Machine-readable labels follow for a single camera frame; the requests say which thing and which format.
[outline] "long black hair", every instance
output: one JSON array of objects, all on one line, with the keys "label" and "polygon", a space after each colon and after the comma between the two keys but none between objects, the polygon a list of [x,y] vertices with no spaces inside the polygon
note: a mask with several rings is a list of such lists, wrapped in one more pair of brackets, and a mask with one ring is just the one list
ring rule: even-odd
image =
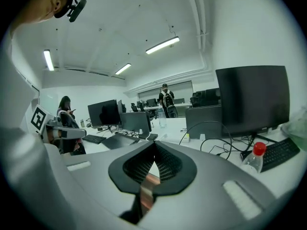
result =
[{"label": "long black hair", "polygon": [[61,100],[61,102],[59,103],[59,108],[61,108],[64,111],[67,111],[65,108],[65,102],[71,102],[70,98],[68,96],[64,96]]}]

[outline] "fluorescent light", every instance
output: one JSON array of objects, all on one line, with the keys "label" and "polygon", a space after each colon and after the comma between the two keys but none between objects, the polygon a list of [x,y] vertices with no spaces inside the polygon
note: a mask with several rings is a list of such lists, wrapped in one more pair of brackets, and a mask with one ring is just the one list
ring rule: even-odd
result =
[{"label": "fluorescent light", "polygon": [[126,70],[128,67],[130,67],[131,66],[131,64],[127,64],[127,65],[125,65],[122,69],[120,69],[117,73],[115,73],[116,75],[119,75],[119,74],[121,74],[124,70]]},{"label": "fluorescent light", "polygon": [[50,50],[44,50],[44,56],[45,56],[49,71],[54,71],[54,67],[53,67],[51,55],[50,55]]},{"label": "fluorescent light", "polygon": [[177,36],[173,37],[171,39],[168,39],[168,40],[166,40],[166,41],[164,41],[164,42],[162,42],[162,43],[160,43],[160,44],[158,44],[158,45],[156,45],[156,46],[154,46],[150,49],[147,49],[146,53],[149,55],[149,54],[151,54],[151,53],[153,53],[153,52],[155,52],[155,51],[157,51],[161,48],[164,48],[164,47],[169,46],[171,44],[174,44],[176,42],[179,42],[179,37],[177,37]]}]

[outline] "black keyboard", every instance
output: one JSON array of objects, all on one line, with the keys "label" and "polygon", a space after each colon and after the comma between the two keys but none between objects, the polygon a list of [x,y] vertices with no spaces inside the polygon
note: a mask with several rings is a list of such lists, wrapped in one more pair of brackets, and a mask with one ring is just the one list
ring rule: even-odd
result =
[{"label": "black keyboard", "polygon": [[[241,153],[241,158],[244,160],[252,151],[244,151]],[[263,155],[263,167],[261,172],[270,170],[277,165],[280,165],[300,152],[300,149],[290,139],[276,142],[267,146]]]},{"label": "black keyboard", "polygon": [[105,137],[92,136],[92,135],[87,135],[86,137],[83,138],[83,140],[86,140],[88,142],[92,142],[95,144],[100,144],[105,139],[106,139]]}]

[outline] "water bottle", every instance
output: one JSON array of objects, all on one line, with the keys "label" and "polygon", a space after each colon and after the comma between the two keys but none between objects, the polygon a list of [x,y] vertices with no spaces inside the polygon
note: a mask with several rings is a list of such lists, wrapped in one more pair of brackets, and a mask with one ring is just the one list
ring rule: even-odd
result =
[{"label": "water bottle", "polygon": [[254,145],[253,151],[243,160],[241,169],[249,174],[260,173],[263,166],[263,155],[266,150],[266,145],[262,142],[257,142]]},{"label": "water bottle", "polygon": [[166,116],[163,107],[160,105],[158,109],[160,128],[166,128]]},{"label": "water bottle", "polygon": [[83,119],[81,119],[81,120],[80,120],[80,123],[81,123],[81,127],[82,127],[82,128],[84,128],[84,127],[85,127],[85,125],[84,125],[84,121],[83,121]]}]

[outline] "table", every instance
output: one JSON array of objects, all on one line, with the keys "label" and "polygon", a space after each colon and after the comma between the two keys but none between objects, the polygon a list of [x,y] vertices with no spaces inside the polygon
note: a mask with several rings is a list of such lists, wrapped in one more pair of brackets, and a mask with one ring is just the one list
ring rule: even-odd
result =
[{"label": "table", "polygon": [[[192,106],[191,103],[180,103],[180,104],[175,104],[175,107],[190,107]],[[159,109],[158,106],[153,106],[153,107],[144,107],[144,110],[156,110]]]},{"label": "table", "polygon": [[[154,119],[151,123],[153,126],[151,133],[158,134],[157,140],[178,144],[182,136],[185,134],[185,132],[181,132],[181,130],[186,128],[185,118],[167,119],[167,128],[160,128],[159,119]],[[87,128],[88,134],[103,136],[103,137],[110,137],[113,135],[110,133],[110,131],[104,131],[97,134],[97,130],[94,129],[91,130],[91,129],[92,128]],[[271,133],[263,136],[271,138],[276,141],[285,139],[285,136],[282,134],[282,132],[279,129],[274,130]],[[181,145],[189,147],[191,149],[200,150],[202,142],[203,140],[191,139],[189,142],[183,141]],[[209,152],[214,145],[223,147],[223,142],[219,140],[208,140],[203,144],[202,151]],[[247,145],[244,144],[243,142],[237,142],[237,141],[234,141],[233,145],[240,150],[245,150],[245,148],[247,147]],[[86,153],[109,151],[109,149],[105,147],[103,144],[96,145],[94,143],[86,141],[84,141],[84,147]],[[222,149],[215,147],[211,151],[211,154],[217,154],[221,152],[223,152]],[[221,157],[226,158],[227,155],[228,153],[223,153]],[[236,166],[240,166],[242,163],[242,160],[240,158],[240,152],[234,151],[232,149],[228,161]],[[306,168],[307,168],[307,153],[301,150],[299,154],[297,154],[290,160],[286,161],[285,163],[266,172],[256,174],[254,177],[258,179],[260,182],[262,182],[264,185],[266,185],[267,188],[269,188],[271,192],[278,198],[284,193],[292,189],[295,189],[299,185]],[[150,173],[159,176],[159,171],[155,164],[150,169]]]}]

